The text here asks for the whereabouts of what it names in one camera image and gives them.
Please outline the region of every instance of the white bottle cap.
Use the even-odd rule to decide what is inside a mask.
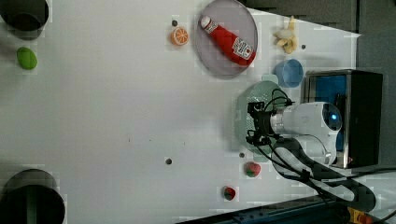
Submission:
[[[210,23],[210,21],[212,21],[212,20],[211,20],[209,17],[204,16],[204,17],[201,19],[201,26],[202,26],[202,28],[205,29],[205,27]]]

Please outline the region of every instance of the red ball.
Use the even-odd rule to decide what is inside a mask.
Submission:
[[[235,190],[232,188],[226,188],[224,190],[224,198],[227,199],[228,201],[231,201],[235,197]]]
[[[245,174],[250,177],[257,176],[261,170],[262,168],[260,167],[260,165],[253,161],[250,161],[245,165]]]

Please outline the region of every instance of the white table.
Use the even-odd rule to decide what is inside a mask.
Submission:
[[[270,163],[245,177],[253,156],[233,140],[232,101],[288,58],[272,33],[289,19],[250,10],[257,59],[239,77],[221,79],[193,45],[210,1],[165,2],[53,1],[37,40],[1,30],[0,186],[26,168],[52,172],[65,223],[86,224],[174,223],[315,194]],[[191,34],[182,48],[167,39],[173,18]],[[305,71],[355,67],[357,35],[304,21],[296,29],[306,49],[290,57]],[[38,57],[33,71],[16,63],[22,46]],[[220,196],[226,185],[238,189],[232,202]]]

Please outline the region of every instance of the green ball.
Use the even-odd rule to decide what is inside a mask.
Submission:
[[[32,70],[37,66],[37,57],[28,48],[22,47],[17,51],[18,63],[26,70]]]

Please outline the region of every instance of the blue bowl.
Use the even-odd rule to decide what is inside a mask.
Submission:
[[[298,87],[304,76],[303,67],[295,59],[279,63],[274,73],[279,79],[279,86],[290,88]]]

